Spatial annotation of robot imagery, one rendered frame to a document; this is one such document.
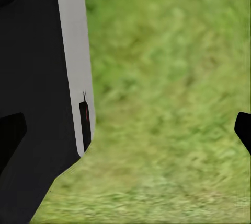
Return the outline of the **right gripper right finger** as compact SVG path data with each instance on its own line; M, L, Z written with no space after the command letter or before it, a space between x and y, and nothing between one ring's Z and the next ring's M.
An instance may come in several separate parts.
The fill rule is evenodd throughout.
M251 154L251 114L239 112L234 131Z

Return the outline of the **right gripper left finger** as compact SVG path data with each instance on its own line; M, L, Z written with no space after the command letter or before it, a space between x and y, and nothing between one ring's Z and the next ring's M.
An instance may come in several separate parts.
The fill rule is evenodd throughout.
M0 119L0 175L26 133L27 124L22 112Z

